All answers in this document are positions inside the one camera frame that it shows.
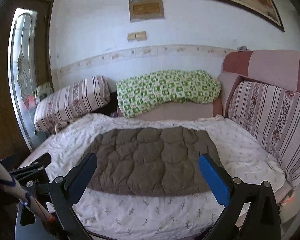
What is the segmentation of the white patterned sleeve forearm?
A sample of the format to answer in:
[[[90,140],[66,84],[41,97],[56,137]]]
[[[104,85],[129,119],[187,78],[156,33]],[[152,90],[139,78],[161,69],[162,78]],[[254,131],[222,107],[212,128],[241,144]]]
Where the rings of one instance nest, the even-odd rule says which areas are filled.
[[[42,221],[52,223],[56,218],[47,211],[46,208],[31,196],[17,180],[15,180],[0,163],[0,188],[8,194],[16,197],[32,213],[38,216]]]

